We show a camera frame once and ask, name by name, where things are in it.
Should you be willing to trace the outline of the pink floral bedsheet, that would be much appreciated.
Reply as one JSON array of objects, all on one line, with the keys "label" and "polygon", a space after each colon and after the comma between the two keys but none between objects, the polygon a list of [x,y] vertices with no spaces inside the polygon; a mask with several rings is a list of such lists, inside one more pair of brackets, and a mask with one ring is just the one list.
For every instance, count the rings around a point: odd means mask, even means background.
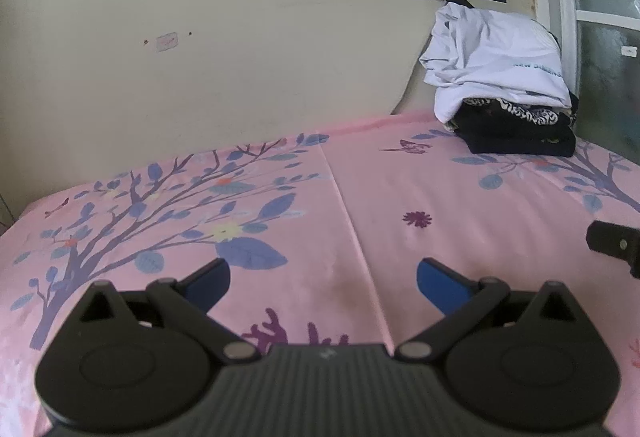
[{"label": "pink floral bedsheet", "polygon": [[183,155],[29,205],[1,238],[1,431],[48,425],[37,363],[96,280],[140,290],[217,257],[212,315],[260,349],[395,346],[439,313],[416,267],[433,257],[517,290],[564,282],[612,349],[608,413],[639,431],[639,283],[586,243],[594,220],[637,227],[639,168],[579,141],[570,158],[471,153],[427,114]]}]

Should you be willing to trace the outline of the black folded garment bottom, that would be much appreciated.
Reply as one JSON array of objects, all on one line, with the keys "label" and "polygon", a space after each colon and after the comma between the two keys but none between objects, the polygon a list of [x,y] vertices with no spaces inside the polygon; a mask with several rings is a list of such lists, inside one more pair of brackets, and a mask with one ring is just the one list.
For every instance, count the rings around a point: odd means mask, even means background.
[{"label": "black folded garment bottom", "polygon": [[567,124],[535,125],[518,118],[458,116],[454,133],[474,154],[570,157],[576,137]]}]

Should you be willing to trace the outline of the black patterned folded garment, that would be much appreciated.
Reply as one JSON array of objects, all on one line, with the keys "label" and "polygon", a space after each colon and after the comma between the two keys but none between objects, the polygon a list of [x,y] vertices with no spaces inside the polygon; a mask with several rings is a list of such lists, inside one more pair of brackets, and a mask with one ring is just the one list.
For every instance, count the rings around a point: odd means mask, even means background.
[{"label": "black patterned folded garment", "polygon": [[572,108],[549,108],[501,98],[465,99],[450,120],[456,129],[477,131],[572,126],[574,122],[575,111]]}]

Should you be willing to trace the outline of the white window frame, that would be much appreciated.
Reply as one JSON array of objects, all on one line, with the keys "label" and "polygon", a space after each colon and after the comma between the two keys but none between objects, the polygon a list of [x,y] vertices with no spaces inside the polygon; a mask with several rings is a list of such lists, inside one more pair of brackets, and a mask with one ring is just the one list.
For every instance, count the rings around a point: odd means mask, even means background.
[{"label": "white window frame", "polygon": [[536,0],[580,100],[580,137],[639,155],[639,0]]}]

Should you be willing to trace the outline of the white t-shirt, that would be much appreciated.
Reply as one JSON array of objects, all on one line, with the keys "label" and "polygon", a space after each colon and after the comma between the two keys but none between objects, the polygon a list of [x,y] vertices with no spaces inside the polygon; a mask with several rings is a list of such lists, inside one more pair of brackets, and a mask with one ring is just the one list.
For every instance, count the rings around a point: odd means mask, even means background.
[{"label": "white t-shirt", "polygon": [[447,123],[466,99],[502,99],[546,108],[572,106],[560,48],[526,15],[445,4],[420,56],[436,89],[434,114]]}]

